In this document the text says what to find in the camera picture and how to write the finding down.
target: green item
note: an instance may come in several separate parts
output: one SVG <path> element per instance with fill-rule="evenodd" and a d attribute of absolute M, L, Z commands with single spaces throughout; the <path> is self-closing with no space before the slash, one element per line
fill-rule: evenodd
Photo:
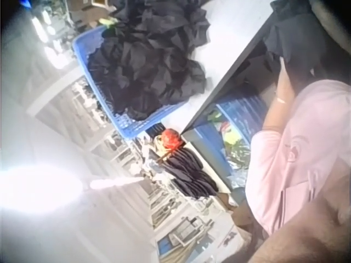
<path fill-rule="evenodd" d="M 107 26 L 107 27 L 110 27 L 110 26 L 116 24 L 116 23 L 118 22 L 118 20 L 115 19 L 115 18 L 110 18 L 110 17 L 109 17 L 108 19 L 100 18 L 100 19 L 99 19 L 99 22 L 100 22 L 101 24 Z"/>
<path fill-rule="evenodd" d="M 240 133 L 231 125 L 228 126 L 225 130 L 222 130 L 222 137 L 224 142 L 227 142 L 231 145 L 235 145 L 237 141 L 241 140 Z"/>
<path fill-rule="evenodd" d="M 220 122 L 219 118 L 222 116 L 222 114 L 217 111 L 217 110 L 213 110 L 208 116 L 207 116 L 207 120 L 210 122 Z"/>
<path fill-rule="evenodd" d="M 235 144 L 224 142 L 225 153 L 228 160 L 235 163 L 239 169 L 248 169 L 250 162 L 250 148 L 243 139 L 238 140 Z"/>

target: folded clothing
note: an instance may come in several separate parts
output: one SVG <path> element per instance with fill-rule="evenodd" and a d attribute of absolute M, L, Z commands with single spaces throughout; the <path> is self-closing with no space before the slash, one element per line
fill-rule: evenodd
<path fill-rule="evenodd" d="M 142 121 L 164 105 L 203 93 L 200 64 L 188 59 L 207 43 L 199 0 L 112 0 L 118 23 L 88 58 L 88 70 L 114 114 Z"/>

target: blue bin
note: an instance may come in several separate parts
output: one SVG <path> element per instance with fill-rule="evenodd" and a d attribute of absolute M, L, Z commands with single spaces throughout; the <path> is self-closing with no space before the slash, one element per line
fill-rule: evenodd
<path fill-rule="evenodd" d="M 139 133 L 149 129 L 154 124 L 159 123 L 162 118 L 166 117 L 182 104 L 164 106 L 158 109 L 146 120 L 139 122 L 130 119 L 126 114 L 114 115 L 106 104 L 103 93 L 100 91 L 99 87 L 95 85 L 94 80 L 87 69 L 88 56 L 101 46 L 103 42 L 101 34 L 105 29 L 105 26 L 100 26 L 81 34 L 74 40 L 73 49 L 78 58 L 79 64 L 83 68 L 84 75 L 89 85 L 92 87 L 94 94 L 101 103 L 106 115 L 111 120 L 111 123 L 115 126 L 116 130 L 118 130 L 122 137 L 125 139 L 132 139 Z"/>
<path fill-rule="evenodd" d="M 212 107 L 216 107 L 226 117 L 231 125 L 240 133 L 246 144 L 250 146 L 252 137 L 262 128 L 267 107 L 256 95 L 237 98 L 237 95 L 232 94 L 218 101 Z M 206 122 L 206 116 L 202 116 L 195 123 L 194 131 L 201 137 L 205 145 L 211 149 L 213 158 L 220 163 L 221 167 L 228 171 L 228 174 L 231 174 L 231 166 L 224 155 L 222 136 L 216 130 L 214 124 Z"/>

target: white counter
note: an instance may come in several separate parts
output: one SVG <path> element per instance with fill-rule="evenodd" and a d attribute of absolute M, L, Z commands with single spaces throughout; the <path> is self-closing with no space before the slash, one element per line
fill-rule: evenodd
<path fill-rule="evenodd" d="M 211 0 L 203 6 L 210 22 L 208 43 L 194 51 L 204 68 L 207 87 L 162 120 L 182 133 L 222 89 L 263 37 L 260 29 L 272 14 L 271 0 Z"/>

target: black fabric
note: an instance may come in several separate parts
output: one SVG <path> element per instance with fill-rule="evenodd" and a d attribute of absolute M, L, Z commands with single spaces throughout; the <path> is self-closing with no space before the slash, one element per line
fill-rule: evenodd
<path fill-rule="evenodd" d="M 274 60 L 284 58 L 294 88 L 301 89 L 310 82 L 311 70 L 326 55 L 328 35 L 308 0 L 277 0 L 271 6 L 276 22 L 264 43 Z"/>
<path fill-rule="evenodd" d="M 118 20 L 88 58 L 88 70 L 114 114 L 145 120 L 163 105 L 203 93 L 205 73 L 188 59 L 207 43 L 199 0 L 112 0 Z"/>
<path fill-rule="evenodd" d="M 164 130 L 166 130 L 165 126 L 162 123 L 156 123 L 145 132 L 150 136 L 152 139 L 160 135 Z"/>
<path fill-rule="evenodd" d="M 185 196 L 199 199 L 217 195 L 216 182 L 202 171 L 201 161 L 191 150 L 176 150 L 162 166 L 175 177 L 173 185 Z"/>

